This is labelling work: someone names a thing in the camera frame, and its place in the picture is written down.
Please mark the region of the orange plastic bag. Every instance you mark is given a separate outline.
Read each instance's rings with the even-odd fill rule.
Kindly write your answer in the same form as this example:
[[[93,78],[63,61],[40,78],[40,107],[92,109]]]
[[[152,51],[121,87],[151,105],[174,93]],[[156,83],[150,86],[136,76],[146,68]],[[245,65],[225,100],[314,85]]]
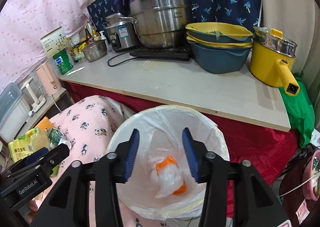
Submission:
[[[164,198],[170,195],[180,195],[187,191],[183,171],[178,166],[174,157],[170,156],[155,167],[159,192],[156,198]]]

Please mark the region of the clear plastic bag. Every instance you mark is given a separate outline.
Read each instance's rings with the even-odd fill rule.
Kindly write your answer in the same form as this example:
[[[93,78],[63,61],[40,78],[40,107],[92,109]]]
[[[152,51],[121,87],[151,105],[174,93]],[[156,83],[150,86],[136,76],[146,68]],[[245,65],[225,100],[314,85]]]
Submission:
[[[171,153],[152,153],[147,164],[152,187],[157,199],[185,194],[187,185],[184,173]]]

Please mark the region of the green spouted pouch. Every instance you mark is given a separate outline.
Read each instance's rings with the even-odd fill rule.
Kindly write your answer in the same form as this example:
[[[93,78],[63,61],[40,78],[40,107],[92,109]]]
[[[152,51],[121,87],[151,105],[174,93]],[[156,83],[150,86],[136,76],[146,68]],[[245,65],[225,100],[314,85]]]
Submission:
[[[55,148],[60,144],[65,144],[69,149],[72,148],[71,142],[67,137],[57,128],[46,129],[46,134],[49,139],[50,148]]]

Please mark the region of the white lined trash bin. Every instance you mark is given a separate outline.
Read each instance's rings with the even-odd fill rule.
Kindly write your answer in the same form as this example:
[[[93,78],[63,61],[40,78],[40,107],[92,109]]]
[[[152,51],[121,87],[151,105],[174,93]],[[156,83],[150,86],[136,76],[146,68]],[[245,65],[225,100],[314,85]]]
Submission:
[[[132,175],[117,184],[118,198],[129,209],[147,219],[198,217],[205,184],[191,176],[185,156],[182,132],[205,144],[208,151],[229,160],[223,133],[211,119],[191,108],[162,105],[137,113],[118,127],[107,152],[139,131],[139,148]]]

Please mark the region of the pink panda tablecloth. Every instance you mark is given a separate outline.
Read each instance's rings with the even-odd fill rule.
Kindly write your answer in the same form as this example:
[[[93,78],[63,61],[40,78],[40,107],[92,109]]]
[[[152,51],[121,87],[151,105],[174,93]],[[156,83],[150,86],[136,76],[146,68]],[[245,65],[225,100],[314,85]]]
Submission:
[[[83,164],[98,161],[106,154],[109,142],[117,128],[127,118],[134,115],[127,106],[102,96],[91,96],[80,100],[70,108],[50,118],[50,122],[60,130],[71,143],[70,155],[60,163],[53,184],[46,191],[29,202],[30,213],[27,214],[27,221],[31,223],[38,205],[41,205],[45,197],[62,176],[67,167],[74,160],[80,160]],[[95,182],[89,184],[89,222],[90,226],[95,224],[94,193]],[[145,219],[122,202],[119,202],[121,216],[124,226],[169,226],[167,222]]]

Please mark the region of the black induction cooker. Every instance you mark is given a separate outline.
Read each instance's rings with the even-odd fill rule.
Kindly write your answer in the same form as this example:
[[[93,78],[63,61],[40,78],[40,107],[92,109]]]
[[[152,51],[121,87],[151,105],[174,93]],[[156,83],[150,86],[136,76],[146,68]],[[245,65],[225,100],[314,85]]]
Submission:
[[[130,50],[129,54],[137,58],[149,59],[169,59],[169,60],[182,60],[188,61],[192,54],[189,48],[137,48]]]

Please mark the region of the blue yellow stacked basins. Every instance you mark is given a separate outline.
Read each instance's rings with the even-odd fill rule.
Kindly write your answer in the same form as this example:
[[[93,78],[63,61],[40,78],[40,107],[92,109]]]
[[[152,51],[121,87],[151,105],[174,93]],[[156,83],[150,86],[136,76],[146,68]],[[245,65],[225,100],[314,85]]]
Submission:
[[[207,72],[237,72],[253,47],[253,33],[240,25],[198,22],[185,26],[195,61]]]

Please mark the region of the pink electric kettle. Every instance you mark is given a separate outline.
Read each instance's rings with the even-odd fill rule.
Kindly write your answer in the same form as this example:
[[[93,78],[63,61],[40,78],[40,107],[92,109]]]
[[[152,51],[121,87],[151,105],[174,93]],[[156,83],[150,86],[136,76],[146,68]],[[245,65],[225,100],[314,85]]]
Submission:
[[[37,76],[49,96],[56,94],[61,89],[61,83],[48,61],[36,69]]]

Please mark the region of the small steel bowl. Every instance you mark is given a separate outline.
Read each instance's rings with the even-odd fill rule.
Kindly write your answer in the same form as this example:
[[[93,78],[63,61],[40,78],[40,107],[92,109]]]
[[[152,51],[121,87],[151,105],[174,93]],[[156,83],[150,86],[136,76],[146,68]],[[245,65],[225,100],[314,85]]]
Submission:
[[[82,52],[89,62],[94,62],[107,55],[107,45],[104,40],[94,41],[88,44]]]

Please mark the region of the green plastic bag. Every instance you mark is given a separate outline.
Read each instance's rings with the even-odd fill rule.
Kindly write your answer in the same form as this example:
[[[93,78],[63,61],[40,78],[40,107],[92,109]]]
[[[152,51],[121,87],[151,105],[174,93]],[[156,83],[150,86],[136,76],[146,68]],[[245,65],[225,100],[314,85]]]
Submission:
[[[287,95],[283,87],[279,88],[279,91],[289,117],[291,129],[296,129],[300,134],[299,147],[305,148],[310,143],[315,129],[315,112],[302,78],[298,75],[294,75],[294,77],[300,86],[297,96]]]

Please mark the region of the green tin can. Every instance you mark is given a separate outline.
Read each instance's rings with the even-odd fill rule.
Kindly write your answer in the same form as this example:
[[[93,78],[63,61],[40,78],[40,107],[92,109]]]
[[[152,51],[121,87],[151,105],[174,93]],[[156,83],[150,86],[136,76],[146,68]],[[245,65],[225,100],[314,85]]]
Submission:
[[[73,68],[73,64],[66,49],[63,49],[53,55],[53,60],[62,75],[66,74]]]

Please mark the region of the steel rice cooker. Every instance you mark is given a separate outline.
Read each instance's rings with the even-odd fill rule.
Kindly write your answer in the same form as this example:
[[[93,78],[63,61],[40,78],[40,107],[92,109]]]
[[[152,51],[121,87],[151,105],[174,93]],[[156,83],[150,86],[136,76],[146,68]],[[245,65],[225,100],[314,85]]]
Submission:
[[[123,51],[139,45],[134,25],[121,17],[120,13],[106,17],[106,31],[114,51]]]

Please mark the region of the dark sauce bottle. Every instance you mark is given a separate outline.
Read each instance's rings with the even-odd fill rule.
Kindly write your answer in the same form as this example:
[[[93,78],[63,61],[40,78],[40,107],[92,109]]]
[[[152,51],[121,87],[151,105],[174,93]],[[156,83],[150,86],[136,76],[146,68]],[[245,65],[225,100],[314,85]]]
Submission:
[[[86,41],[91,42],[92,41],[92,35],[89,32],[87,26],[85,26],[85,34],[86,34]]]

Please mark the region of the large steel steamer pot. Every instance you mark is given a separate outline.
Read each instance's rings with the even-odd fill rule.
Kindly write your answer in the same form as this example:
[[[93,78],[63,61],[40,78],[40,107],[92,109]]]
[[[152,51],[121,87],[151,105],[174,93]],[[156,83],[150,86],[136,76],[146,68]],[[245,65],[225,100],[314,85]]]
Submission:
[[[134,25],[144,47],[175,48],[191,23],[192,7],[190,0],[134,0],[129,16],[120,19]]]

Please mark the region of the beige cardboard box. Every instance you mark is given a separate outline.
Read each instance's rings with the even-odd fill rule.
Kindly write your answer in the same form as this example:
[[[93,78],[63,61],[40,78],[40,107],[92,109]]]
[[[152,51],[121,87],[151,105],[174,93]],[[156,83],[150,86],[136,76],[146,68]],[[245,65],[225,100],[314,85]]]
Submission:
[[[40,38],[40,42],[48,59],[67,47],[67,38],[61,26]]]

